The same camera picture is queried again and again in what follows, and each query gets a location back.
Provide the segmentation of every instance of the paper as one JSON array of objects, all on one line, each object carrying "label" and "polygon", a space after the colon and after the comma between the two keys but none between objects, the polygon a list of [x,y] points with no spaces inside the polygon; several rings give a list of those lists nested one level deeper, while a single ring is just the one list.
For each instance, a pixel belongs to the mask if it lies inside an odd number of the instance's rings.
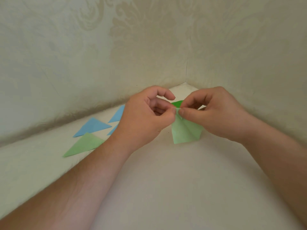
[{"label": "paper", "polygon": [[118,124],[107,134],[107,135],[111,135],[113,133],[113,131],[117,128]]},{"label": "paper", "polygon": [[124,108],[125,108],[125,105],[120,106],[120,108],[116,111],[116,113],[113,115],[113,117],[110,119],[108,123],[120,121]]},{"label": "paper", "polygon": [[81,152],[90,151],[97,148],[105,142],[103,139],[98,138],[90,133],[85,133],[64,155],[63,157],[72,156]]},{"label": "paper", "polygon": [[85,133],[92,133],[95,131],[100,131],[100,130],[103,130],[109,127],[112,127],[112,126],[109,124],[103,123],[95,118],[90,118],[90,120],[87,121],[87,123],[84,124],[81,127],[81,129],[73,137],[84,135]]},{"label": "paper", "polygon": [[178,107],[178,108],[179,108],[182,102],[183,102],[183,100],[177,101],[177,102],[172,102],[172,104],[173,104],[175,107]]},{"label": "paper", "polygon": [[185,143],[194,140],[199,140],[203,126],[183,119],[178,111],[180,108],[176,108],[176,119],[172,123],[172,134],[174,143]]}]

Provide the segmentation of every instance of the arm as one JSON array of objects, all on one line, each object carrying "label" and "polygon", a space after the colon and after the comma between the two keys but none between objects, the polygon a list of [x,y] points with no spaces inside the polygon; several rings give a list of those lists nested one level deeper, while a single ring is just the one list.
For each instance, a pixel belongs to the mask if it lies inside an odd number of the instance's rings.
[{"label": "arm", "polygon": [[[198,110],[201,105],[206,108]],[[214,135],[243,144],[307,226],[307,149],[247,113],[222,87],[191,93],[179,114]]]},{"label": "arm", "polygon": [[174,106],[157,95],[175,99],[169,90],[158,86],[132,96],[109,139],[58,180],[0,220],[0,229],[90,228],[125,161],[174,122]]}]

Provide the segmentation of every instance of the white table surface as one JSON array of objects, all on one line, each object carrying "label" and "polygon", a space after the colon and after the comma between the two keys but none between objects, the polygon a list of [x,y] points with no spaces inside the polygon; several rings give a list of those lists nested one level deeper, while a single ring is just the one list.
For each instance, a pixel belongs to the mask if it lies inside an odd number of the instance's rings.
[{"label": "white table surface", "polygon": [[[171,89],[176,100],[196,88]],[[63,158],[72,136],[111,108],[0,148],[0,216],[69,170],[88,153]],[[107,138],[111,130],[94,135]],[[171,127],[126,162],[92,229],[304,229],[270,181],[238,143],[203,131],[196,142],[174,144]]]}]

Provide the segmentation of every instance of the light green paper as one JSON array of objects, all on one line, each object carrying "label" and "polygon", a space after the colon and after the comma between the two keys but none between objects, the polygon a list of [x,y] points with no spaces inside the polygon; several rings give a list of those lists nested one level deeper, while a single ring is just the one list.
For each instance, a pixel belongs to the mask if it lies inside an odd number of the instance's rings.
[{"label": "light green paper", "polygon": [[179,108],[182,102],[183,102],[183,100],[177,101],[177,102],[172,102],[172,104],[173,104],[175,107],[178,107],[178,108]]},{"label": "light green paper", "polygon": [[172,123],[174,144],[199,140],[203,126],[182,118],[178,114],[179,110],[180,108],[176,108],[176,119]]},{"label": "light green paper", "polygon": [[63,157],[72,156],[81,152],[90,151],[97,148],[105,142],[103,139],[98,138],[90,133],[85,133],[64,155]]}]

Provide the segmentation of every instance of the forearm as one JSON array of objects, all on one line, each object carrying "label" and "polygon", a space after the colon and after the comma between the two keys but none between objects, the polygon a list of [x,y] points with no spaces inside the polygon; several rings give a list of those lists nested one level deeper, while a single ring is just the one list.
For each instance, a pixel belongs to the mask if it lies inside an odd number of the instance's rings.
[{"label": "forearm", "polygon": [[307,226],[306,148],[254,117],[241,143]]},{"label": "forearm", "polygon": [[0,220],[1,229],[88,229],[130,152],[107,140]]}]

